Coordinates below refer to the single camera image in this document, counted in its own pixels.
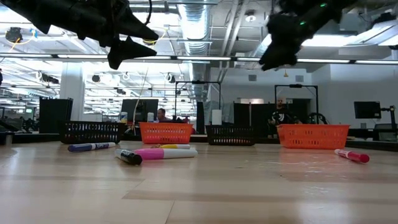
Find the plastic basket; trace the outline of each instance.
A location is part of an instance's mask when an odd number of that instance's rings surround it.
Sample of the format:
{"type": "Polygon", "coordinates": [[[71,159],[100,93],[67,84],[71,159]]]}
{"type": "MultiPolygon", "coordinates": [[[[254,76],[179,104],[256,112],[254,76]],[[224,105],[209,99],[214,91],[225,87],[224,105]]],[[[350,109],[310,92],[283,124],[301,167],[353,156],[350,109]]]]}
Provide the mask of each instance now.
{"type": "Polygon", "coordinates": [[[277,129],[280,144],[286,148],[342,149],[349,125],[281,124],[277,129]]]}
{"type": "Polygon", "coordinates": [[[97,142],[119,143],[126,130],[123,123],[63,121],[59,123],[61,142],[83,144],[97,142]]]}
{"type": "Polygon", "coordinates": [[[139,123],[144,144],[188,144],[193,124],[139,123]]]}
{"type": "Polygon", "coordinates": [[[206,131],[210,145],[253,146],[256,143],[254,130],[251,127],[208,125],[206,131]]]}

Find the table surface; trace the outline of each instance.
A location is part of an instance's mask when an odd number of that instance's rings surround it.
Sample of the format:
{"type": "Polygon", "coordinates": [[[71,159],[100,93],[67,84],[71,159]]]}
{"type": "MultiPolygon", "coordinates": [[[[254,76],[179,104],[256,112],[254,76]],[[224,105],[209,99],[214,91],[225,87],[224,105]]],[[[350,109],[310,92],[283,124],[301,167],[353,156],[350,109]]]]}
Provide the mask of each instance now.
{"type": "MultiPolygon", "coordinates": [[[[121,142],[138,149],[140,142],[121,142]]],[[[1,223],[398,223],[398,154],[194,144],[190,159],[129,166],[113,149],[0,148],[1,223]]]]}

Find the black basket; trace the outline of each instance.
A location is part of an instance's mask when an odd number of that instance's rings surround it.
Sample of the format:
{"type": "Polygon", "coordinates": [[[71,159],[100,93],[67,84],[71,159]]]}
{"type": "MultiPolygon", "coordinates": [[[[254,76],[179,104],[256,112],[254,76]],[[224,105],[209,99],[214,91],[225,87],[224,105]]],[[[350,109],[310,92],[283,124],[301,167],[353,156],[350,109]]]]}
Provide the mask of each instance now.
{"type": "Polygon", "coordinates": [[[207,141],[214,146],[253,146],[256,143],[251,127],[207,125],[207,141]]]}
{"type": "Polygon", "coordinates": [[[60,138],[64,144],[119,143],[125,130],[124,123],[62,121],[59,124],[60,138]]]}

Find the pink marker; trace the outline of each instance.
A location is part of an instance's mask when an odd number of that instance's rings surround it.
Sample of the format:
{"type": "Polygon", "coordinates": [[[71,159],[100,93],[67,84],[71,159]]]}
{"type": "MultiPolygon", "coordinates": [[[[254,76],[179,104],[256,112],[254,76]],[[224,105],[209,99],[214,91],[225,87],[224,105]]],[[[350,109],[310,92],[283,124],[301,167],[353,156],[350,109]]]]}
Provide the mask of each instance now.
{"type": "Polygon", "coordinates": [[[143,160],[152,160],[190,158],[195,157],[198,151],[194,149],[137,149],[134,153],[140,155],[143,160]]]}
{"type": "Polygon", "coordinates": [[[367,163],[370,160],[369,156],[366,154],[360,154],[360,153],[345,151],[345,150],[341,150],[341,149],[336,149],[335,153],[341,157],[344,157],[346,159],[351,159],[352,161],[356,161],[356,162],[367,163]]]}

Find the man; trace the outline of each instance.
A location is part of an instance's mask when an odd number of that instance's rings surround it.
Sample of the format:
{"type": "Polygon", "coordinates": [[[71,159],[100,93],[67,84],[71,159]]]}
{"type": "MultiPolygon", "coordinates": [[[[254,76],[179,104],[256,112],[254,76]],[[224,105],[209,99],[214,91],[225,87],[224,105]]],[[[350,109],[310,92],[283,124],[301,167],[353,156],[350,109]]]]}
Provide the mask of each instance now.
{"type": "Polygon", "coordinates": [[[268,138],[272,138],[277,134],[276,126],[280,124],[302,124],[302,122],[292,114],[285,106],[284,99],[278,97],[276,102],[276,110],[272,113],[269,123],[269,135],[268,138]]]}
{"type": "Polygon", "coordinates": [[[157,122],[159,121],[168,121],[169,119],[166,118],[166,110],[163,108],[157,110],[157,122]]]}

